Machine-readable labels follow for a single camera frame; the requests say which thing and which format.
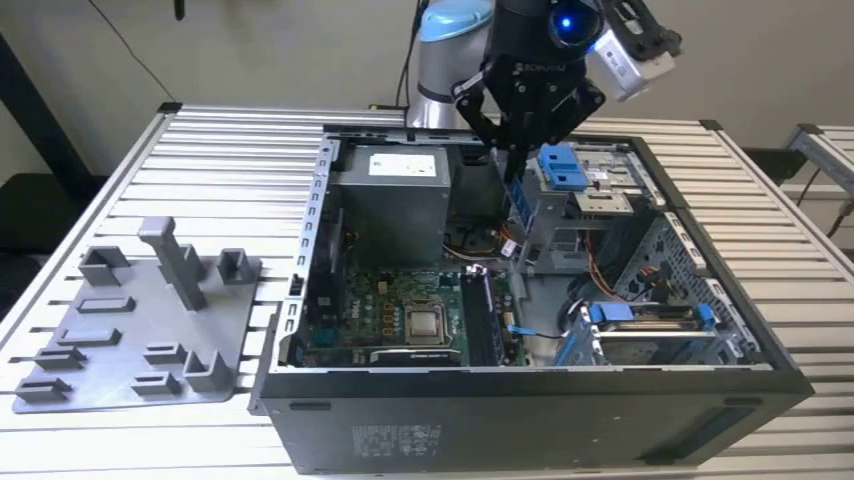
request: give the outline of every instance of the table surface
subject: table surface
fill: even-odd
[[[402,118],[400,112],[198,106],[158,114],[0,323],[0,473],[27,479],[297,477],[269,419],[250,416],[246,407],[274,302],[286,295],[325,123],[400,125]],[[618,119],[594,119],[580,133],[645,138],[817,391],[720,457],[696,470],[668,472],[668,478],[854,478],[854,266],[727,133],[695,121]],[[131,257],[151,255],[135,237],[151,215],[177,218],[179,241],[194,243],[201,255],[242,247],[265,259],[238,393],[219,404],[14,414],[11,392],[81,288],[77,265],[86,248],[121,245]]]

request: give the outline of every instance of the power cable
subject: power cable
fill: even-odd
[[[170,92],[170,89],[166,88],[166,85],[163,85],[163,82],[161,81],[161,79],[158,78],[155,73],[151,71],[151,68],[149,68],[149,65],[146,65],[146,62],[143,62],[141,60],[141,58],[137,56],[137,53],[134,53],[134,49],[131,48],[131,45],[129,44],[129,41],[125,39],[125,36],[122,35],[122,32],[119,32],[119,29],[117,28],[117,26],[110,21],[110,17],[107,17],[107,14],[105,13],[105,11],[101,9],[98,4],[95,3],[95,0],[87,0],[87,2],[90,2],[90,5],[93,5],[93,8],[98,11],[98,14],[102,16],[102,18],[107,22],[107,25],[110,25],[110,28],[117,33],[117,36],[119,37],[119,40],[122,40],[122,43],[125,44],[125,48],[129,49],[129,53],[131,54],[131,57],[134,57],[134,60],[137,60],[137,63],[139,63],[139,66],[143,67],[146,72],[149,72],[149,75],[151,76],[154,81],[158,82],[158,85],[161,85],[161,88],[163,89],[163,92],[166,93],[167,97],[170,97],[170,100],[173,100],[175,102],[177,101],[175,100],[175,96]]]

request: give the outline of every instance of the gray plastic holder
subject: gray plastic holder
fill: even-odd
[[[111,247],[87,252],[90,273],[15,390],[17,412],[221,402],[234,394],[262,262],[237,249],[201,258],[178,246],[174,228],[169,217],[143,221],[157,260],[129,262]],[[205,303],[189,310],[194,289]]]

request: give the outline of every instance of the motherboard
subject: motherboard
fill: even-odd
[[[457,366],[470,365],[470,342],[484,340],[468,334],[465,304],[470,302],[464,302],[462,278],[457,271],[350,272],[338,326],[309,329],[308,365],[370,366],[378,355],[394,356],[396,351],[430,351],[449,356]],[[490,278],[490,287],[492,308],[504,325],[517,315],[504,273]],[[516,347],[508,343],[505,364],[522,361]]]

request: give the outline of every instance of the power supply label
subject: power supply label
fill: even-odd
[[[353,443],[360,457],[433,457],[442,425],[357,425]]]

